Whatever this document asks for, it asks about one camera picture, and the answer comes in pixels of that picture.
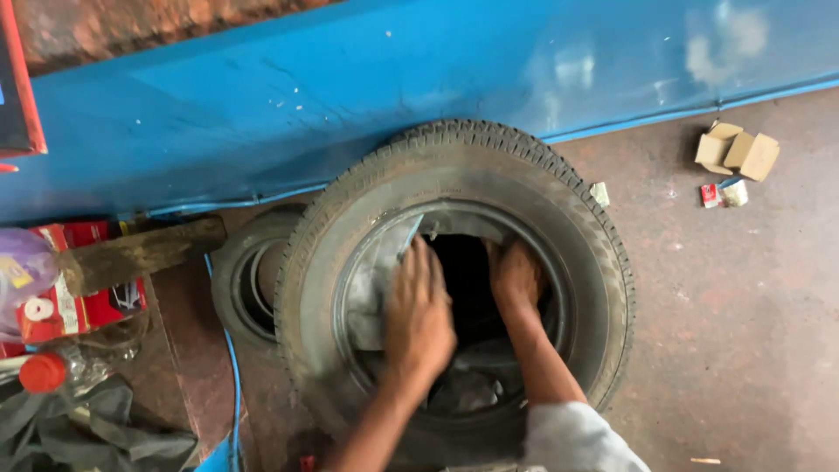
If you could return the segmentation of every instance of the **red cardboard box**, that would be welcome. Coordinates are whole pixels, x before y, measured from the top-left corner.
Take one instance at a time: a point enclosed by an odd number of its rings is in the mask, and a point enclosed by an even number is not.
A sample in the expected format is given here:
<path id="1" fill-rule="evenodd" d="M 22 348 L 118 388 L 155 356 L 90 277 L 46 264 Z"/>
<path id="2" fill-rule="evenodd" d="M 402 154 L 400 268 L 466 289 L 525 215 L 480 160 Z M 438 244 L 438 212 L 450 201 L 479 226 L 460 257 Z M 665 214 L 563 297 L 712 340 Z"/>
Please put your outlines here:
<path id="1" fill-rule="evenodd" d="M 49 241 L 56 251 L 108 240 L 110 233 L 116 233 L 109 232 L 108 223 L 103 221 L 50 224 L 31 228 L 30 231 Z M 142 279 L 76 298 L 67 291 L 64 276 L 59 275 L 55 285 L 38 298 L 25 302 L 16 311 L 25 344 L 38 344 L 60 336 L 86 333 L 146 308 Z M 45 310 L 40 316 L 44 313 L 49 313 L 49 316 L 35 321 L 27 315 L 28 309 L 30 313 L 36 313 L 34 318 L 39 317 L 39 309 Z"/>

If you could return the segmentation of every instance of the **blue wall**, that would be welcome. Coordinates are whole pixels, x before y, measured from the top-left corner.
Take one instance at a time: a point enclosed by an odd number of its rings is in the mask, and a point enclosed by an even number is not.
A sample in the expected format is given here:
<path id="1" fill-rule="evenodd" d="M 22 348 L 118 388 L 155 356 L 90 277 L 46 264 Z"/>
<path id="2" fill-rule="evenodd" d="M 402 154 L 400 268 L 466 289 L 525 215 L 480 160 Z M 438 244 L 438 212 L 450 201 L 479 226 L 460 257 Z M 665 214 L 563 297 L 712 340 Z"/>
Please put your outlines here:
<path id="1" fill-rule="evenodd" d="M 348 0 L 33 81 L 50 153 L 0 222 L 321 184 L 396 130 L 483 118 L 548 140 L 827 87 L 828 0 Z"/>

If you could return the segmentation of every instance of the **white sleeve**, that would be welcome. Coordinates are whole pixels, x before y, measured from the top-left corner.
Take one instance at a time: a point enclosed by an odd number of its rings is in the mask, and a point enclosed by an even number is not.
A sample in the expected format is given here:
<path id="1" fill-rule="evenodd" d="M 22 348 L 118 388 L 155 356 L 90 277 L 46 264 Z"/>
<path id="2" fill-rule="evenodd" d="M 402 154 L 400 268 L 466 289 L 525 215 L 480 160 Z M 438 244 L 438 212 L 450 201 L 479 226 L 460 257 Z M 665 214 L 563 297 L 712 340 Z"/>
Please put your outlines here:
<path id="1" fill-rule="evenodd" d="M 524 465 L 542 466 L 548 472 L 650 472 L 626 441 L 585 403 L 533 406 L 527 431 Z"/>

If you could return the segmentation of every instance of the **old tire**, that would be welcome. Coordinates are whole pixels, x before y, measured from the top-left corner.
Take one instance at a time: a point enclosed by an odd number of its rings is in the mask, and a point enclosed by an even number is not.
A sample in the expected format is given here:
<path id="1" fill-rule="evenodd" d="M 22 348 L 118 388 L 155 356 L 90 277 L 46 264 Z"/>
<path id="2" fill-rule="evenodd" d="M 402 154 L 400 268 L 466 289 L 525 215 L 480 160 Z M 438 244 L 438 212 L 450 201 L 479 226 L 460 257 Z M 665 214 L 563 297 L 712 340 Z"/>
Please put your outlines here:
<path id="1" fill-rule="evenodd" d="M 333 182 L 309 207 L 284 253 L 274 298 L 277 340 L 296 387 L 322 427 L 346 431 L 369 397 L 341 362 L 334 336 L 341 268 L 385 214 L 436 199 L 504 210 L 544 235 L 565 265 L 580 320 L 567 356 L 590 403 L 603 409 L 632 339 L 633 276 L 614 225 L 576 172 L 515 128 L 443 120 L 399 135 Z M 469 465 L 520 454 L 524 412 L 480 425 L 411 420 L 396 459 Z"/>
<path id="2" fill-rule="evenodd" d="M 276 353 L 274 306 L 260 296 L 256 272 L 269 248 L 288 243 L 304 210 L 299 204 L 271 208 L 231 233 L 212 254 L 213 305 L 234 340 Z"/>

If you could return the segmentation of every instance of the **person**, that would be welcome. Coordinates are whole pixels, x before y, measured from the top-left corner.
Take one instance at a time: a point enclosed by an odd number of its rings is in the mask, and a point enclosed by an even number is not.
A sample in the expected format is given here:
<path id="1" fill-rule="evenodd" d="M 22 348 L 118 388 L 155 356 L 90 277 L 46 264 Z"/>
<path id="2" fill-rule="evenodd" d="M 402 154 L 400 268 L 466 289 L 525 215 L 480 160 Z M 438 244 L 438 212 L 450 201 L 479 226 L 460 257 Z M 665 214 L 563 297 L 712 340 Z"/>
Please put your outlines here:
<path id="1" fill-rule="evenodd" d="M 536 302 L 541 265 L 524 241 L 506 251 L 486 243 L 492 295 L 521 366 L 528 399 L 525 455 L 519 470 L 649 472 L 593 408 L 542 327 Z M 449 364 L 456 346 L 451 299 L 440 261 L 414 237 L 385 308 L 386 369 L 378 391 L 329 472 L 378 472 L 388 466 L 414 410 Z"/>

